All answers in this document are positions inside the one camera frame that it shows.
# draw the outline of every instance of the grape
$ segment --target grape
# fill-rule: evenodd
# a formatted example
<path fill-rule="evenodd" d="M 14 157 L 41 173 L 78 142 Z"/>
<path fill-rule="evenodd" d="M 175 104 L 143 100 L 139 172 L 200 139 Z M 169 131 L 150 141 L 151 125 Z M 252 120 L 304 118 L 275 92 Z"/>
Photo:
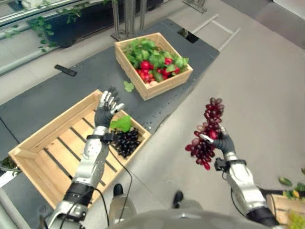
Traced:
<path fill-rule="evenodd" d="M 191 151 L 191 147 L 192 147 L 192 145 L 187 145 L 187 146 L 185 147 L 185 150 L 186 150 L 186 151 Z"/>
<path fill-rule="evenodd" d="M 202 125 L 198 125 L 198 126 L 197 126 L 197 130 L 198 130 L 199 132 L 201 132 L 203 129 L 204 129 L 204 127 L 203 127 Z"/>
<path fill-rule="evenodd" d="M 192 140 L 192 145 L 193 145 L 193 146 L 198 145 L 198 143 L 199 143 L 199 138 L 194 138 L 194 139 Z"/>
<path fill-rule="evenodd" d="M 197 137 L 199 137 L 199 134 L 200 133 L 198 131 L 196 131 L 196 130 L 194 131 L 194 135 L 196 135 Z"/>
<path fill-rule="evenodd" d="M 138 141 L 138 134 L 139 131 L 136 128 L 132 128 L 126 133 L 115 130 L 117 140 L 113 142 L 113 146 L 118 151 L 119 155 L 126 158 L 134 152 L 141 143 Z"/>
<path fill-rule="evenodd" d="M 222 122 L 221 117 L 224 112 L 224 105 L 221 98 L 211 98 L 210 103 L 207 104 L 204 112 L 206 122 L 202 125 L 198 125 L 194 134 L 198 137 L 200 133 L 208 135 L 212 139 L 217 139 L 221 133 L 219 124 Z M 187 145 L 185 150 L 191 151 L 191 156 L 196 157 L 196 163 L 209 170 L 211 167 L 209 162 L 212 161 L 212 157 L 215 156 L 215 147 L 201 138 L 195 138 L 192 140 L 191 145 Z"/>

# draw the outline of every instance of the cable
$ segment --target cable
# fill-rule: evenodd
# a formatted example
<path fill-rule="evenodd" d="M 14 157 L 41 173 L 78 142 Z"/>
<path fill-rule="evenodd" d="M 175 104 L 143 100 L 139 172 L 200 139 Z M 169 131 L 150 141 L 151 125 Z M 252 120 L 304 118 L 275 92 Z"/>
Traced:
<path fill-rule="evenodd" d="M 231 188 L 231 200 L 232 200 L 233 205 L 234 205 L 234 207 L 236 208 L 236 210 L 237 210 L 242 216 L 244 216 L 243 213 L 238 209 L 238 207 L 236 206 L 236 204 L 235 204 L 235 202 L 234 202 L 234 199 L 233 199 L 233 190 L 232 190 L 232 188 Z"/>
<path fill-rule="evenodd" d="M 99 192 L 99 194 L 100 194 L 100 196 L 101 196 L 101 198 L 102 198 L 102 200 L 103 200 L 104 208 L 105 208 L 105 212 L 106 212 L 106 218 L 107 218 L 107 225 L 108 225 L 108 227 L 109 227 L 109 216 L 108 216 L 108 212 L 107 212 L 107 207 L 106 207 L 106 202 L 105 202 L 104 196 L 103 196 L 102 192 L 99 191 L 97 188 L 95 188 L 94 190 L 96 190 L 96 191 Z"/>
<path fill-rule="evenodd" d="M 73 209 L 73 207 L 78 204 L 80 202 L 80 200 L 85 196 L 87 195 L 89 192 L 92 191 L 92 189 L 96 190 L 99 192 L 99 194 L 101 195 L 101 198 L 103 200 L 103 203 L 104 203 L 104 207 L 105 207 L 105 212 L 106 212 L 106 217 L 107 217 L 107 225 L 109 227 L 109 217 L 108 217 L 108 212 L 107 212 L 107 208 L 106 208 L 106 203 L 105 203 L 105 199 L 104 199 L 104 196 L 103 194 L 101 193 L 101 191 L 99 191 L 97 188 L 94 188 L 94 187 L 91 187 L 87 192 L 83 193 L 79 199 L 71 206 L 71 208 L 69 209 L 69 211 L 67 212 L 67 214 L 64 216 L 64 218 L 62 218 L 62 221 L 61 221 L 61 226 L 59 227 L 60 229 L 62 229 L 62 226 L 65 222 L 65 220 L 67 219 L 68 215 L 70 214 L 71 210 Z"/>
<path fill-rule="evenodd" d="M 114 155 L 114 153 L 112 152 L 112 150 L 110 149 L 110 144 L 108 144 L 108 149 L 110 151 L 110 153 L 114 156 L 114 158 L 119 162 L 119 164 L 126 170 L 126 172 L 129 174 L 130 176 L 130 185 L 129 185 L 129 188 L 128 188 L 128 191 L 127 191 L 127 195 L 126 195 L 126 198 L 125 198 L 125 202 L 124 202 L 124 205 L 123 205 L 123 209 L 122 209 L 122 212 L 121 212 L 121 215 L 120 215 L 120 218 L 119 218 L 119 222 L 121 221 L 121 218 L 123 216 L 123 213 L 124 213 L 124 209 L 125 209 L 125 206 L 126 206 L 126 202 L 127 202 L 127 198 L 129 196 L 129 192 L 130 192 L 130 188 L 132 187 L 132 175 L 131 173 L 129 172 L 129 170 L 118 160 L 118 158 Z"/>

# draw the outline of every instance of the wooden box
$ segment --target wooden box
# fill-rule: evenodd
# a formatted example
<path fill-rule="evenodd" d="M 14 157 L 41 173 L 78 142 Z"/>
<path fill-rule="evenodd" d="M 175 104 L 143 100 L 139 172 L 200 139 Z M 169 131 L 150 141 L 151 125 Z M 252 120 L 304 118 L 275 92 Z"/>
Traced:
<path fill-rule="evenodd" d="M 142 37 L 132 38 L 129 40 L 125 40 L 122 42 L 116 42 L 114 44 L 115 47 L 115 55 L 116 59 L 121 65 L 121 67 L 126 72 L 127 76 L 130 78 L 131 82 L 134 84 L 137 91 L 140 93 L 143 100 L 151 99 L 157 95 L 160 95 L 176 86 L 179 86 L 187 81 L 193 69 L 188 64 L 187 69 L 174 77 L 171 77 L 167 80 L 164 80 L 157 85 L 147 86 L 140 78 L 139 74 L 136 72 L 133 65 L 129 62 L 125 54 L 123 53 L 123 49 L 126 48 L 127 44 L 135 39 L 147 38 L 151 41 L 154 41 L 157 47 L 168 51 L 171 54 L 180 54 L 169 44 L 169 42 L 162 36 L 161 33 L 153 33 Z"/>
<path fill-rule="evenodd" d="M 53 208 L 63 199 L 70 186 L 83 153 L 85 139 L 93 132 L 95 109 L 101 94 L 97 90 L 88 95 L 9 152 L 12 159 Z M 124 111 L 120 111 L 113 119 L 125 115 Z M 141 143 L 137 149 L 124 159 L 112 148 L 115 157 L 123 165 L 136 155 L 150 137 L 150 133 L 134 119 L 132 125 L 139 129 Z M 97 188 L 103 192 L 122 169 L 109 152 Z M 91 201 L 94 202 L 98 196 L 95 191 Z"/>
<path fill-rule="evenodd" d="M 289 211 L 305 215 L 305 201 L 303 200 L 288 199 L 285 196 L 271 194 L 266 196 L 266 201 L 267 206 L 282 225 L 288 224 Z"/>

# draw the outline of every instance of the metal frame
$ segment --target metal frame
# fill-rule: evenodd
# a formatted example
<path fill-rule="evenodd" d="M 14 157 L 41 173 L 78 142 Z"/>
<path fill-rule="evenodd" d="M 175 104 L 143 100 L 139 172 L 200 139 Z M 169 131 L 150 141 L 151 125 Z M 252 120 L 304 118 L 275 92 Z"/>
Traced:
<path fill-rule="evenodd" d="M 206 0 L 183 0 L 183 2 L 190 7 L 193 7 L 195 10 L 199 11 L 200 13 L 204 13 L 207 11 L 205 7 L 203 7 Z"/>

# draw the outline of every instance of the foot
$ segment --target foot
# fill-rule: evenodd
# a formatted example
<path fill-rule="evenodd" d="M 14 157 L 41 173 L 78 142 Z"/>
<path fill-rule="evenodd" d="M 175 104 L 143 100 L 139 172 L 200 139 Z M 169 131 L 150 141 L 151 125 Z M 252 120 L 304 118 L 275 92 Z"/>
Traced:
<path fill-rule="evenodd" d="M 113 196 L 119 196 L 123 194 L 123 187 L 121 184 L 116 184 L 113 188 Z"/>
<path fill-rule="evenodd" d="M 173 198 L 173 208 L 179 208 L 180 202 L 183 200 L 183 192 L 177 191 L 175 197 Z"/>

